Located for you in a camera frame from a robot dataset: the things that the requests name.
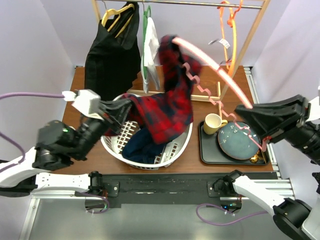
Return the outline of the blue denim skirt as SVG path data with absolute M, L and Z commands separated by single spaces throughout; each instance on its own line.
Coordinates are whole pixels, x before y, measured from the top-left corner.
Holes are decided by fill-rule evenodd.
M 122 150 L 122 157 L 126 160 L 154 164 L 156 156 L 163 152 L 167 143 L 157 144 L 147 128 L 138 130 L 127 142 Z

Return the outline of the red plaid pleated skirt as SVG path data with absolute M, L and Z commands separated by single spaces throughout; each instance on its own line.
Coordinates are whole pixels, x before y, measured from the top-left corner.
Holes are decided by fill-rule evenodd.
M 147 128 L 158 145 L 176 139 L 193 122 L 191 94 L 194 81 L 186 73 L 198 76 L 202 70 L 197 59 L 183 54 L 173 43 L 174 38 L 174 35 L 162 37 L 158 49 L 164 92 L 140 97 L 129 93 L 122 95 L 133 103 L 126 120 Z

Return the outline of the white cloth garment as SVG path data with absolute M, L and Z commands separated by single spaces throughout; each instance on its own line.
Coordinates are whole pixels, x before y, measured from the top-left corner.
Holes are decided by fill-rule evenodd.
M 157 73 L 155 58 L 158 53 L 160 43 L 158 40 L 156 28 L 153 19 L 149 16 L 147 19 L 146 36 L 144 42 L 144 66 L 146 67 L 147 78 L 142 76 L 143 91 L 147 94 L 149 92 L 149 83 L 153 81 L 156 90 L 160 89 L 160 79 Z M 142 59 L 140 63 L 140 70 L 142 73 Z

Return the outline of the pink wavy hanger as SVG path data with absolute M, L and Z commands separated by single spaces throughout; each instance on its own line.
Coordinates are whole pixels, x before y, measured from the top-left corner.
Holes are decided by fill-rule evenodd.
M 224 66 L 220 66 L 212 58 L 190 42 L 176 37 L 172 42 L 181 49 L 189 51 L 204 64 L 200 75 L 197 76 L 192 98 L 193 107 L 193 127 L 190 134 L 189 143 L 183 154 L 196 156 L 200 154 L 200 144 L 196 127 L 205 116 L 210 113 L 222 114 L 227 120 L 237 120 L 241 118 L 234 112 L 238 104 L 244 104 L 248 108 L 253 107 L 253 96 L 249 91 L 249 84 L 244 83 L 244 73 L 233 80 L 225 71 Z

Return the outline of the orange hanger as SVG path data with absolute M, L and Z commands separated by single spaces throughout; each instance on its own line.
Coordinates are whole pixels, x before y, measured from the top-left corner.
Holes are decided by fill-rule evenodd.
M 243 6 L 243 0 L 239 1 L 239 6 L 233 10 L 229 7 L 229 17 L 224 19 L 224 7 L 218 6 L 219 10 L 219 22 L 221 30 L 221 39 L 218 41 L 223 46 L 224 60 L 223 64 L 226 65 L 227 74 L 231 77 L 235 72 L 236 59 L 237 59 L 237 26 L 236 26 L 236 14 L 241 10 Z M 230 34 L 226 36 L 224 23 L 230 27 Z

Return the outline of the green velvet hanger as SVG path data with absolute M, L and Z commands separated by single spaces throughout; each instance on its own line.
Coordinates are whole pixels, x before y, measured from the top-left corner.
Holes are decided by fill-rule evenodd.
M 148 6 L 145 9 L 144 3 L 142 4 L 143 6 L 143 17 L 142 17 L 142 76 L 144 79 L 147 79 L 147 68 L 144 65 L 144 57 L 145 57 L 145 40 L 146 40 L 146 32 L 147 32 L 147 25 L 148 25 L 148 17 L 151 16 L 151 7 Z

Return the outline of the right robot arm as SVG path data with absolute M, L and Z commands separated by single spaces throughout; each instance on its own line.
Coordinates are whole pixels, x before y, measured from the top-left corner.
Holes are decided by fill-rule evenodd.
M 238 105 L 235 110 L 267 144 L 286 141 L 307 156 L 311 163 L 320 164 L 320 98 L 312 100 L 296 95 L 273 103 Z M 318 240 L 320 238 L 320 202 L 310 206 L 301 199 L 283 195 L 234 170 L 213 183 L 213 189 L 227 196 L 248 198 L 273 219 L 277 228 L 292 240 Z

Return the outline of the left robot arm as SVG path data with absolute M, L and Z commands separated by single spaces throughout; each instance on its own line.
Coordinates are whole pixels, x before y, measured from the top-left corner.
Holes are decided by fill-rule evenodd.
M 93 171 L 83 175 L 58 175 L 74 161 L 86 161 L 87 155 L 106 133 L 118 134 L 133 103 L 128 99 L 101 101 L 97 117 L 80 121 L 76 129 L 60 120 L 52 120 L 37 133 L 37 143 L 22 159 L 0 164 L 0 194 L 25 197 L 45 190 L 71 190 L 80 194 L 102 196 L 102 175 Z

